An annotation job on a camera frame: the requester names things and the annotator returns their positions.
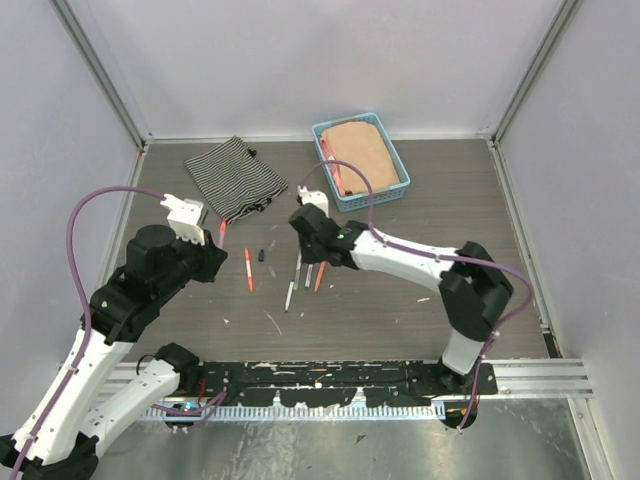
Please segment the white pen lime end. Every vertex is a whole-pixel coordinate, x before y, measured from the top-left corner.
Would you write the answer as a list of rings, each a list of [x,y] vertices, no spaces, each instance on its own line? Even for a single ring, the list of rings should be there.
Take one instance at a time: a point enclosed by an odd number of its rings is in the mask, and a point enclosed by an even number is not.
[[[293,290],[294,291],[296,291],[298,289],[298,286],[299,286],[300,273],[301,273],[301,264],[302,264],[301,252],[298,251],[297,258],[296,258],[296,266],[295,266],[295,271],[294,271],[294,279],[293,279]]]

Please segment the salmon orange pen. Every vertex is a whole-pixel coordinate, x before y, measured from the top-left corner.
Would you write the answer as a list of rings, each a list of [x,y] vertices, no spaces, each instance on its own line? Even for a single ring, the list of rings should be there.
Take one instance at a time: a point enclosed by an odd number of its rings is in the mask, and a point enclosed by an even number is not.
[[[316,280],[314,284],[314,292],[318,292],[318,290],[320,289],[324,272],[326,269],[326,263],[327,263],[326,261],[323,261],[319,264],[319,268],[318,268],[318,272],[317,272]]]

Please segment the white marker green end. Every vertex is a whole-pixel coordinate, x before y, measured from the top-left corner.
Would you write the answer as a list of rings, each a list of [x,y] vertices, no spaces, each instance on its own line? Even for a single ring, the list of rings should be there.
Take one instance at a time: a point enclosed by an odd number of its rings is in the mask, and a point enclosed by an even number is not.
[[[312,274],[313,274],[313,264],[308,264],[307,266],[307,270],[306,270],[306,275],[305,275],[305,280],[304,280],[304,289],[305,290],[309,290],[311,288],[311,280],[312,280]]]

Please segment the purple highlighter pen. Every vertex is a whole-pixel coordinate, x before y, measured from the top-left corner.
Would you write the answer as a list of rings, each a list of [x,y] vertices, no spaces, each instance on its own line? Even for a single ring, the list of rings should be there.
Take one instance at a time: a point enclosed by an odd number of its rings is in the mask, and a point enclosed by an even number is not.
[[[218,238],[218,247],[221,249],[224,247],[226,229],[227,229],[227,221],[223,220],[220,224],[219,238]]]

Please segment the white pen blue end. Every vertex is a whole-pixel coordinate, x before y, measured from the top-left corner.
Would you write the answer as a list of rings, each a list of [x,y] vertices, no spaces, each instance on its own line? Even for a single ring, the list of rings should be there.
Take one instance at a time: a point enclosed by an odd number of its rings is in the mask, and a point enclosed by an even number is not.
[[[289,282],[288,285],[288,289],[287,289],[287,294],[285,297],[285,303],[284,303],[284,312],[287,313],[290,309],[290,305],[291,305],[291,300],[292,300],[292,296],[293,296],[293,292],[295,289],[295,281],[291,280]]]

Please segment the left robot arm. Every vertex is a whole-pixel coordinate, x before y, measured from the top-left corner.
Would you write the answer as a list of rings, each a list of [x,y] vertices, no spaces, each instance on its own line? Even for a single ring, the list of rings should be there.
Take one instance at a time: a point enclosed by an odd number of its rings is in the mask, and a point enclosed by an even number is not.
[[[189,282],[211,283],[227,259],[209,231],[180,239],[163,225],[139,229],[126,262],[89,301],[74,344],[47,393],[13,434],[1,438],[1,463],[11,478],[88,479],[113,441],[163,397],[194,394],[199,358],[169,343],[101,406],[94,404],[115,367],[144,329]]]

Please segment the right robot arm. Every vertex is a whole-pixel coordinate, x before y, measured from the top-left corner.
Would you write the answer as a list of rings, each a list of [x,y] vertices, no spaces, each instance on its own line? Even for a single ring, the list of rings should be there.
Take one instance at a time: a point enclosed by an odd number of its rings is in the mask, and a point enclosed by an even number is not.
[[[437,293],[451,326],[439,359],[441,385],[458,395],[474,384],[474,368],[513,295],[482,245],[433,247],[385,234],[370,221],[339,225],[312,203],[299,206],[288,223],[304,263],[385,273]]]

